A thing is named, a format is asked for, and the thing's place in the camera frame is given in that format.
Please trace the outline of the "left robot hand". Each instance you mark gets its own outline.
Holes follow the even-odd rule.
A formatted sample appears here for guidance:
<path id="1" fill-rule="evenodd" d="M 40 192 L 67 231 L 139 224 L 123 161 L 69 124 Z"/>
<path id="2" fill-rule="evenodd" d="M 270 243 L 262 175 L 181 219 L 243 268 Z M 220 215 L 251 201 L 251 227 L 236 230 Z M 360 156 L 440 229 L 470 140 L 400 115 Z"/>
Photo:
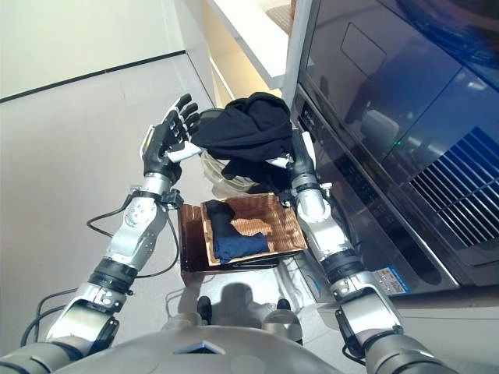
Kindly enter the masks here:
<path id="1" fill-rule="evenodd" d="M 202 152 L 192 141 L 199 120 L 198 105 L 191 95 L 179 97 L 163 119 L 147 130 L 140 150 L 143 174 L 157 173 L 175 184 L 182 174 L 180 163 Z"/>

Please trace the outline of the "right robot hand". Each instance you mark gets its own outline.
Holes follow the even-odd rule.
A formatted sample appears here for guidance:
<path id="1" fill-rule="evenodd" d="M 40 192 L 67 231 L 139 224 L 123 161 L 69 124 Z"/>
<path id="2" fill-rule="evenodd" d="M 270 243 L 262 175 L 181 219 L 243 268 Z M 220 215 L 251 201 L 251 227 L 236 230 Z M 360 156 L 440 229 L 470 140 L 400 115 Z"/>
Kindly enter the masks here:
<path id="1" fill-rule="evenodd" d="M 316 156 L 310 133 L 293 128 L 291 146 L 290 153 L 283 153 L 279 157 L 267 159 L 266 162 L 286 169 L 292 178 L 297 178 L 299 175 L 313 175 L 316 171 Z"/>

